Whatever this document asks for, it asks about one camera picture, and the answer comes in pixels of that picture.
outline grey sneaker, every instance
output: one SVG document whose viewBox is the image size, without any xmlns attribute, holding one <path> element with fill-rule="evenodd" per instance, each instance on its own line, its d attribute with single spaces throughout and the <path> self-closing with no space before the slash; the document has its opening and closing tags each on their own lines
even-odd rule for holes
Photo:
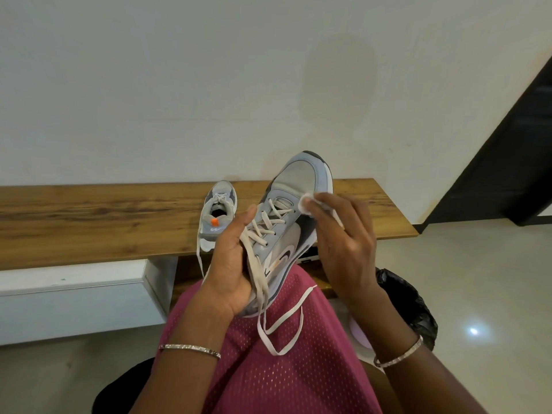
<svg viewBox="0 0 552 414">
<path fill-rule="evenodd" d="M 297 305 L 269 330 L 266 317 L 263 327 L 260 326 L 261 314 L 274 302 L 290 268 L 316 242 L 316 222 L 299 211 L 299 201 L 305 194 L 316 191 L 333 193 L 333 187 L 332 174 L 323 159 L 310 151 L 297 154 L 268 185 L 257 215 L 240 237 L 247 252 L 252 284 L 250 301 L 240 316 L 258 316 L 260 337 L 273 355 L 286 354 L 295 344 L 302 328 L 302 309 L 299 330 L 281 351 L 274 349 L 267 334 L 299 309 L 314 288 L 307 289 Z"/>
<path fill-rule="evenodd" d="M 198 246 L 196 255 L 199 261 L 199 267 L 202 270 L 202 259 L 199 256 L 199 250 L 211 251 L 215 248 L 215 241 L 228 226 L 238 207 L 236 190 L 232 183 L 226 180 L 216 183 L 203 203 L 202 215 L 199 219 Z"/>
</svg>

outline pink skirt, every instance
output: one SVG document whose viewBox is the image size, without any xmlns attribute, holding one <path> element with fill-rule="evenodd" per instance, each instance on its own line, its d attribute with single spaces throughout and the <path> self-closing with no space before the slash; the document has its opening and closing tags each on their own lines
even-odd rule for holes
<svg viewBox="0 0 552 414">
<path fill-rule="evenodd" d="M 314 285 L 294 265 L 267 310 L 267 327 L 290 310 Z M 166 344 L 201 282 L 179 298 L 160 344 Z M 322 292 L 315 288 L 303 303 L 303 329 L 286 355 L 272 356 L 257 333 L 257 317 L 234 318 L 212 377 L 204 413 L 381 413 L 361 363 Z M 269 337 L 280 351 L 299 327 L 300 311 Z"/>
</svg>

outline white shoelace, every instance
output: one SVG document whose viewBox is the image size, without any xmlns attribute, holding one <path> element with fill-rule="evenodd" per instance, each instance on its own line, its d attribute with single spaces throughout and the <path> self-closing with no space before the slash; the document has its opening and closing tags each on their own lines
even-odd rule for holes
<svg viewBox="0 0 552 414">
<path fill-rule="evenodd" d="M 203 208 L 205 208 L 206 206 L 209 207 L 209 210 L 212 208 L 212 206 L 216 203 L 220 203 L 220 204 L 225 204 L 227 205 L 229 208 L 232 208 L 233 205 L 231 203 L 231 201 L 228 200 L 228 198 L 226 197 L 226 194 L 219 194 L 219 193 L 214 193 L 212 198 L 209 199 L 207 201 L 207 203 L 205 205 L 203 205 Z M 201 230 L 202 230 L 202 226 L 203 226 L 203 210 L 202 210 L 202 215 L 199 219 L 199 228 L 198 228 L 198 243 L 197 243 L 197 249 L 195 251 L 195 255 L 197 256 L 198 258 L 198 262 L 199 262 L 199 268 L 201 269 L 202 271 L 202 277 L 205 278 L 205 274 L 203 273 L 203 262 L 202 262 L 202 258 L 199 256 L 199 250 L 200 250 L 200 241 L 201 241 L 201 238 L 200 238 L 200 234 L 201 234 Z"/>
<path fill-rule="evenodd" d="M 253 282 L 255 285 L 255 290 L 257 294 L 257 307 L 259 309 L 259 315 L 257 318 L 257 331 L 259 333 L 260 339 L 263 341 L 264 345 L 268 349 L 271 355 L 273 356 L 282 356 L 285 355 L 297 342 L 299 338 L 299 334 L 301 333 L 301 330 L 303 328 L 303 308 L 301 307 L 302 303 L 307 299 L 310 292 L 313 291 L 313 289 L 316 287 L 311 286 L 308 288 L 305 293 L 303 293 L 303 296 L 301 299 L 295 304 L 295 306 L 290 309 L 288 312 L 283 314 L 278 320 L 272 324 L 272 327 L 267 329 L 267 314 L 266 310 L 268 307 L 268 299 L 270 298 L 270 292 L 268 290 L 268 282 L 267 278 L 265 277 L 265 272 L 263 270 L 263 265 L 260 262 L 260 259 L 258 256 L 255 256 L 253 253 L 253 243 L 258 242 L 259 244 L 266 246 L 268 244 L 267 241 L 263 240 L 261 236 L 263 234 L 274 234 L 275 232 L 271 230 L 271 228 L 276 223 L 285 223 L 285 221 L 282 218 L 283 215 L 285 215 L 288 212 L 294 212 L 293 209 L 289 209 L 284 203 L 281 201 L 276 200 L 275 202 L 272 201 L 272 199 L 269 199 L 268 202 L 270 203 L 270 206 L 272 210 L 269 214 L 267 214 L 265 211 L 262 211 L 260 213 L 262 221 L 253 220 L 252 229 L 245 228 L 242 232 L 239 239 L 244 244 L 245 250 L 247 252 L 247 259 L 249 261 L 249 265 L 251 268 L 251 274 L 253 277 Z M 278 219 L 270 219 L 269 216 L 277 216 Z M 263 224 L 266 226 L 267 229 L 259 228 L 259 224 Z M 268 338 L 269 334 L 272 334 L 276 329 L 290 316 L 292 316 L 294 313 L 297 312 L 297 310 L 301 308 L 301 317 L 299 319 L 299 328 L 297 330 L 297 333 L 293 336 L 293 338 L 290 340 L 286 346 L 279 352 L 276 351 L 274 346 L 272 345 L 272 342 Z M 263 324 L 261 326 L 260 323 L 260 316 L 261 314 L 264 314 Z"/>
</svg>

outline white tile floor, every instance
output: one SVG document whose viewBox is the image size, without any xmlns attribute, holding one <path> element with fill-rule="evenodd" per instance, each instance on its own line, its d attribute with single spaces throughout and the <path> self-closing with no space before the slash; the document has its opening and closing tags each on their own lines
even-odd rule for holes
<svg viewBox="0 0 552 414">
<path fill-rule="evenodd" d="M 377 264 L 418 288 L 439 323 L 436 355 L 487 410 L 551 411 L 552 225 L 431 225 L 379 243 Z M 0 348 L 0 412 L 90 412 L 102 387 L 154 354 L 161 329 Z"/>
</svg>

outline silver bangle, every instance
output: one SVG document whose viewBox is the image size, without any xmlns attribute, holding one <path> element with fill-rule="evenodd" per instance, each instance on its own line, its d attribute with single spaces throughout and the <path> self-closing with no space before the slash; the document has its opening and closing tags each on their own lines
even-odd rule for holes
<svg viewBox="0 0 552 414">
<path fill-rule="evenodd" d="M 202 346 L 194 346 L 192 344 L 162 344 L 159 350 L 178 349 L 178 350 L 194 350 L 195 352 L 207 353 L 220 360 L 220 353 Z"/>
<path fill-rule="evenodd" d="M 376 356 L 374 357 L 374 364 L 376 365 L 376 368 L 382 368 L 382 369 L 389 368 L 390 366 L 396 365 L 398 362 L 402 362 L 404 359 L 406 359 L 408 356 L 414 353 L 418 349 L 418 347 L 422 345 L 422 343 L 423 343 L 423 337 L 420 336 L 416 344 L 414 344 L 414 346 L 408 349 L 405 354 L 400 355 L 396 359 L 393 359 L 391 362 L 387 362 L 387 363 L 380 363 Z"/>
</svg>

